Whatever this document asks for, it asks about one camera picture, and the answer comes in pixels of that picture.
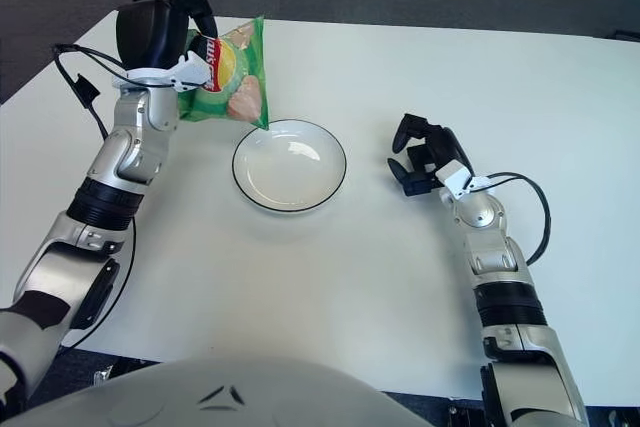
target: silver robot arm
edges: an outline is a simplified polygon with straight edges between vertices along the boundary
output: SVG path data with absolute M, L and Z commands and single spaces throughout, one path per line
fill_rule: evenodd
M 466 253 L 485 354 L 483 400 L 489 425 L 588 425 L 586 410 L 555 331 L 538 300 L 518 244 L 507 236 L 504 207 L 486 177 L 475 177 L 453 132 L 406 114 L 393 142 L 399 153 L 410 138 L 424 145 L 407 149 L 414 172 L 397 161 L 389 167 L 408 196 L 440 189 L 451 209 Z
M 193 52 L 188 59 L 170 70 L 129 71 L 135 85 L 117 82 L 113 130 L 20 277 L 13 305 L 0 310 L 0 419 L 24 407 L 69 330 L 86 329 L 100 315 L 119 270 L 112 255 L 166 160 L 179 120 L 177 91 L 209 76 L 202 59 Z

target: chip bag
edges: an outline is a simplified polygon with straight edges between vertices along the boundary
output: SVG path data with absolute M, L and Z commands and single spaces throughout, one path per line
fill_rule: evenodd
M 217 39 L 189 31 L 188 50 L 206 60 L 211 77 L 202 87 L 179 94 L 182 120 L 235 119 L 269 129 L 263 24 L 258 17 Z

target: black wire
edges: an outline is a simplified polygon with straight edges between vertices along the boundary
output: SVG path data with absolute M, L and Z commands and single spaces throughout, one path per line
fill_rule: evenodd
M 54 48 L 59 49 L 61 52 L 86 52 L 89 54 L 93 54 L 97 57 L 101 57 L 105 60 L 108 60 L 114 65 L 117 65 L 121 69 L 124 69 L 124 64 L 120 62 L 115 57 L 111 57 L 110 55 L 105 54 L 104 52 L 100 52 L 99 50 L 92 49 L 90 47 L 85 47 L 83 45 L 78 44 L 54 44 Z
M 509 177 L 506 180 L 502 180 L 495 184 L 489 185 L 487 187 L 482 187 L 480 189 L 474 189 L 471 192 L 482 192 L 484 190 L 492 189 L 493 187 L 497 187 L 502 184 L 506 184 L 507 182 L 511 182 L 513 180 L 524 180 L 527 182 L 531 188 L 535 191 L 540 199 L 540 203 L 542 204 L 542 209 L 544 211 L 544 230 L 542 232 L 542 239 L 540 240 L 540 244 L 538 244 L 538 248 L 535 252 L 527 259 L 527 265 L 533 265 L 542 254 L 547 250 L 547 246 L 549 245 L 549 240 L 551 238 L 551 208 L 549 207 L 549 201 L 547 200 L 546 195 L 544 195 L 544 191 L 542 188 L 531 180 L 529 177 L 518 174 L 517 172 L 497 172 L 495 174 L 488 175 L 490 179 L 494 179 L 496 177 Z
M 100 118 L 98 113 L 93 108 L 93 105 L 91 105 L 90 102 L 86 102 L 84 97 L 82 97 L 82 95 L 78 91 L 78 88 L 76 87 L 75 82 L 73 81 L 73 79 L 71 78 L 71 76 L 69 75 L 67 70 L 64 68 L 64 66 L 62 65 L 62 62 L 60 62 L 60 54 L 61 53 L 62 52 L 60 52 L 57 49 L 57 46 L 54 47 L 54 49 L 53 49 L 53 62 L 54 62 L 54 64 L 56 65 L 56 67 L 58 68 L 58 71 L 60 72 L 60 75 L 62 75 L 62 78 L 67 82 L 67 84 L 69 85 L 69 87 L 71 88 L 73 93 L 76 95 L 76 97 L 78 98 L 78 100 L 80 101 L 82 106 L 89 111 L 89 113 L 91 114 L 93 119 L 96 121 L 96 124 L 98 124 L 98 129 L 100 129 L 100 135 L 102 136 L 102 140 L 106 139 L 107 136 L 109 135 L 109 132 L 107 132 L 107 128 L 104 126 L 104 123 L 102 122 L 102 119 Z
M 84 47 L 82 45 L 77 45 L 77 44 L 56 44 L 56 47 L 63 49 L 61 53 L 66 53 L 66 52 L 79 52 L 81 54 L 86 55 L 87 57 L 89 57 L 91 60 L 93 60 L 96 64 L 98 64 L 100 67 L 102 67 L 103 69 L 105 69 L 107 72 L 111 73 L 112 75 L 116 76 L 117 78 L 124 80 L 125 82 L 132 84 L 132 85 L 136 85 L 139 87 L 147 87 L 147 88 L 156 88 L 156 89 L 168 89 L 168 88 L 173 88 L 173 84 L 145 84 L 144 82 L 138 82 L 135 80 L 131 80 L 128 77 L 120 74 L 119 72 L 116 72 L 115 70 L 113 70 L 111 67 L 109 67 L 108 65 L 106 65 L 104 62 L 100 61 L 99 59 L 96 59 L 95 56 L 97 57 L 101 57 L 103 59 L 108 60 L 109 62 L 117 65 L 118 67 L 124 69 L 124 66 L 122 65 L 122 62 L 120 62 L 117 59 L 114 59 L 113 57 L 107 55 L 107 54 L 103 54 L 102 52 L 99 52 L 97 50 L 93 50 L 90 49 L 88 47 Z M 182 82 L 182 85 L 188 85 L 191 87 L 200 87 L 204 84 L 196 84 L 193 82 Z

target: black joint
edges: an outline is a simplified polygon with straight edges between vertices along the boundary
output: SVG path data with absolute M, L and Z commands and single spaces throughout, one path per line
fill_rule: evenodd
M 94 99 L 100 95 L 100 91 L 85 77 L 78 74 L 78 80 L 74 82 L 76 93 L 82 97 L 84 105 L 91 105 Z
M 534 287 L 522 282 L 491 282 L 474 290 L 483 327 L 506 324 L 547 325 Z
M 67 215 L 84 224 L 105 230 L 127 230 L 144 196 L 116 189 L 85 178 L 77 190 Z M 121 244 L 114 243 L 115 249 Z M 103 252 L 107 255 L 117 250 Z
M 120 270 L 120 264 L 113 259 L 109 259 L 102 267 L 71 321 L 72 329 L 86 329 L 93 325 L 113 290 L 113 282 L 118 275 L 118 270 Z
M 425 171 L 407 172 L 407 170 L 394 159 L 387 159 L 387 164 L 393 176 L 402 185 L 404 194 L 407 197 L 427 194 L 439 185 L 438 180 L 432 173 Z
M 0 309 L 0 312 L 27 317 L 44 330 L 62 322 L 69 309 L 69 304 L 58 297 L 38 290 L 27 290 L 15 304 L 8 309 Z

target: plate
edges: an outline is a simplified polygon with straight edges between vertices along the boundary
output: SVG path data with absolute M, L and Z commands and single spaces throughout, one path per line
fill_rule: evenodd
M 347 158 L 328 130 L 302 120 L 278 120 L 249 132 L 233 154 L 233 178 L 242 193 L 277 212 L 312 209 L 335 194 Z

